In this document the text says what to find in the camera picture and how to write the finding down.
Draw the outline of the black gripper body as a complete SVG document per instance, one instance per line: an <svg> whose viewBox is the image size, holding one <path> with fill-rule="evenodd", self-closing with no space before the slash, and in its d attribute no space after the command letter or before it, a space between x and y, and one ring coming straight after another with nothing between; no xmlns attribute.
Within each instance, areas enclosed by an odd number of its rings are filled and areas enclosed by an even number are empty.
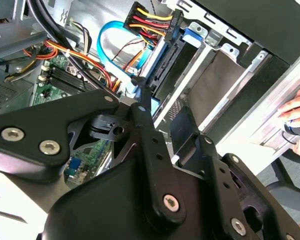
<svg viewBox="0 0 300 240"><path fill-rule="evenodd" d="M175 168L186 209L179 226L146 216L139 163L133 159L62 196L50 210L42 240L240 240L242 228L221 221L201 160Z"/></svg>

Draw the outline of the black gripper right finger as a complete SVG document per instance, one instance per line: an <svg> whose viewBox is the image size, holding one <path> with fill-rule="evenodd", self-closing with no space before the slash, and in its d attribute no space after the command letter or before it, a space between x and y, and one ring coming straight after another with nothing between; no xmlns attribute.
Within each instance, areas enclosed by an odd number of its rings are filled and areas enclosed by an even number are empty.
<svg viewBox="0 0 300 240"><path fill-rule="evenodd" d="M300 227L232 153L220 156L213 141L200 133L193 113L184 106L170 124L176 165L200 174L217 240L300 240Z"/></svg>

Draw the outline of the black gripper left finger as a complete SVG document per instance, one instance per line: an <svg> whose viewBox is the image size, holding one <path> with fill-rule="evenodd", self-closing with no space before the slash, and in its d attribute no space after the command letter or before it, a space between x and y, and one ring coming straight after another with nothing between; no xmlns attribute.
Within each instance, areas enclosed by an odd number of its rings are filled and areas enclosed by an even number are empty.
<svg viewBox="0 0 300 240"><path fill-rule="evenodd" d="M181 225L187 212L164 137L154 127L147 87L129 106L98 89L0 115L0 172L50 183L72 153L99 140L113 142L109 170L138 162L147 219Z"/></svg>

